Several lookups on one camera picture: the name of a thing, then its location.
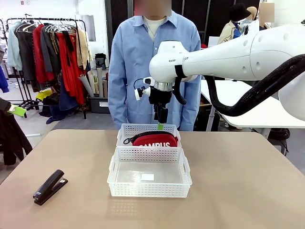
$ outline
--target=button-up shirt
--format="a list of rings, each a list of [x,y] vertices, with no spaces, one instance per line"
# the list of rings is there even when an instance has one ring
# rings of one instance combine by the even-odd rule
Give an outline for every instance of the button-up shirt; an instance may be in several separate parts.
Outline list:
[[[166,17],[158,28],[154,42],[142,16],[134,16],[122,22],[112,42],[109,67],[109,110],[117,128],[123,123],[155,124],[153,105],[144,95],[136,101],[133,84],[137,79],[150,77],[149,64],[163,41],[180,41],[189,52],[200,50],[198,30],[193,22],[176,14]],[[181,131],[192,131],[199,110],[200,81],[197,77],[181,83],[181,95],[187,100],[181,105],[174,96],[169,109],[167,124],[180,126]],[[136,88],[142,87],[137,81]]]

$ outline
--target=black panel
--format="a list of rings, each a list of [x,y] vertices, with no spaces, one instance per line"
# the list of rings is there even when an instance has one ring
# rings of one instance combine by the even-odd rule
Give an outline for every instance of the black panel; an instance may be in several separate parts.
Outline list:
[[[259,6],[259,0],[236,0],[236,3],[243,3],[246,8],[255,6],[258,9]]]
[[[233,4],[234,0],[211,0],[208,26],[204,41],[206,45],[209,43],[209,37],[220,36],[224,25],[230,21],[229,9]]]
[[[182,14],[183,0],[172,0],[172,10],[176,13]]]
[[[128,18],[126,0],[111,0],[112,33],[115,35],[119,25]]]
[[[204,31],[208,9],[208,0],[185,0],[184,16],[197,26],[198,31]]]

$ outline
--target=white table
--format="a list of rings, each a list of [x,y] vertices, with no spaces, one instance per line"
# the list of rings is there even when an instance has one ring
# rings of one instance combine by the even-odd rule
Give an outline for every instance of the white table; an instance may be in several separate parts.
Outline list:
[[[218,99],[224,105],[232,106],[249,90],[251,86],[241,81],[215,81]],[[201,80],[201,94],[211,102],[206,80]],[[215,108],[212,107],[209,123],[213,123]],[[249,127],[256,129],[268,138],[271,128],[305,128],[305,122],[291,116],[281,105],[280,101],[272,97],[249,112],[238,116],[223,115],[228,124],[235,127]]]

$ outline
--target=empty white basket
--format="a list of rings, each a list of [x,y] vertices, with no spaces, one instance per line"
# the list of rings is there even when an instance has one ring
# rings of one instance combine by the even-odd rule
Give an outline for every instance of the empty white basket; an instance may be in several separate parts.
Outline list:
[[[157,124],[122,124],[119,133],[118,133],[118,141],[116,146],[132,146],[132,143],[125,145],[123,142],[126,138],[133,137],[140,133],[148,132],[148,131],[158,131]],[[177,130],[176,125],[164,125],[163,131],[167,131],[173,134],[178,138],[178,147],[181,146],[181,137],[179,131]]]
[[[179,147],[117,147],[109,166],[113,197],[186,198],[192,179]]]

